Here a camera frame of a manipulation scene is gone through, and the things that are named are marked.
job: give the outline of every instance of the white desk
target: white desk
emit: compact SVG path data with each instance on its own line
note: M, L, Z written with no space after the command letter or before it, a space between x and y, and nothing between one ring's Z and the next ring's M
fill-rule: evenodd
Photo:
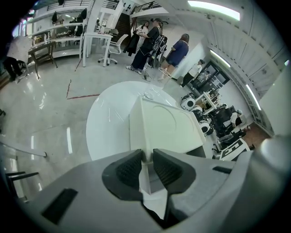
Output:
M103 91L93 103L86 124L86 140L92 160L130 150L129 113L149 84L120 82ZM177 106L176 101L158 87L147 90L153 100Z
M86 67L86 57L89 56L89 49L87 48L88 45L88 39L92 39L92 38L99 38L99 39L105 39L107 40L107 45L106 45L106 50L105 50L105 59L103 62L103 66L106 67L106 61L107 61L107 57L108 57L108 50L109 50L109 44L111 42L111 38L113 36L108 35L108 34L101 34L101 33L97 33L97 32L88 32L84 34L84 46L83 46L83 67Z
M201 96L199 96L195 101L198 103L199 101L202 101L203 103L207 102L208 104L211 105L210 109L207 109L203 115L207 115L208 113L212 112L213 110L216 109L216 105L212 102L212 100L209 98L208 94L206 92L203 92Z

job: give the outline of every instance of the woman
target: woman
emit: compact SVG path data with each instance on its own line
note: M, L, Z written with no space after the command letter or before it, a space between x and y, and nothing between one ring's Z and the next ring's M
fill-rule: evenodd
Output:
M144 69L146 64L146 59L149 56L149 53L153 50L153 45L156 39L161 35L162 20L157 18L153 21L153 28L148 34L140 33L139 35L145 38L143 45L140 47L140 50L137 52L132 64L126 68L131 71L135 71L141 75L141 72Z
M181 39L174 44L172 47L170 54L164 60L161 67L165 70L167 69L168 73L171 74L175 68L179 65L181 60L186 57L189 51L189 35L183 34Z
M148 33L149 31L149 25L150 25L150 22L147 21L145 22L142 26L139 26L137 29L136 29L136 34L141 34L141 33ZM140 47L142 46L142 44L144 43L145 41L145 38L140 36L140 39L137 43L137 46L136 46L136 53L138 52L138 50L140 50Z
M196 79L202 70L201 65L203 65L204 63L205 62L202 59L200 59L198 63L194 64L194 66L184 76L183 83L180 85L180 87L185 87L187 83Z

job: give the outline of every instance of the white shelf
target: white shelf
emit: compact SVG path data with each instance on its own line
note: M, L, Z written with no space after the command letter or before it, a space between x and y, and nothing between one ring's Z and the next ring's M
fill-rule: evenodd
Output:
M42 34L44 32L47 32L47 31L50 31L50 30L54 30L56 28L61 28L61 27L70 27L70 26L79 26L79 25L83 25L84 23L71 23L71 24L61 24L61 25L56 25L56 26L52 26L52 27L49 27L49 28L46 28L44 30L40 30L40 31L37 31L35 33L32 33L30 35L28 35L28 37L32 37L32 36L35 36L35 35L39 35L39 34Z
M80 41L80 40L81 40L80 36L70 36L70 37L62 37L62 38L57 38L57 39L51 39L49 41L64 42L64 41ZM45 44L46 42L49 42L49 41L44 41L44 42L35 44L34 46L31 47L31 49L33 49L33 48L35 48L37 46L40 46L42 44Z

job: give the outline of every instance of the ceiling light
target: ceiling light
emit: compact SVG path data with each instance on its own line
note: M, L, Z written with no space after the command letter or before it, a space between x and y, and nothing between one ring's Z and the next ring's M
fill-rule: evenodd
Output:
M210 50L210 52L213 55L215 55L216 57L218 57L220 60L222 60L230 68L230 64L228 64L221 56L219 56L218 54L216 54L213 50Z
M232 10L232 9L229 9L229 8L226 8L226 7L221 6L221 5L216 5L216 4L209 3L209 2L199 2L199 1L188 1L188 3L190 4L190 6L193 6L193 7L200 7L200 8L204 8L204 9L217 11L217 12L220 12L222 14L228 15L228 16L230 16L238 21L240 20L240 13L239 12Z
M260 107L260 105L259 105L259 102L258 102L258 100L256 100L256 97L255 97L254 93L251 91L249 85L246 85L246 87L247 87L247 89L249 89L251 95L253 96L253 98L254 98L254 100L255 100L255 102L256 102L256 105L258 106L258 109L261 110L261 107Z

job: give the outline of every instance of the white round table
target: white round table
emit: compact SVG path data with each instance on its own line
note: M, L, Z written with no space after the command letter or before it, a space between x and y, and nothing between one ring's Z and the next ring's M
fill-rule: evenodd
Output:
M130 150L129 113L145 92L159 103L177 106L159 87L138 81L120 82L103 91L93 103L86 124L86 140L92 160Z

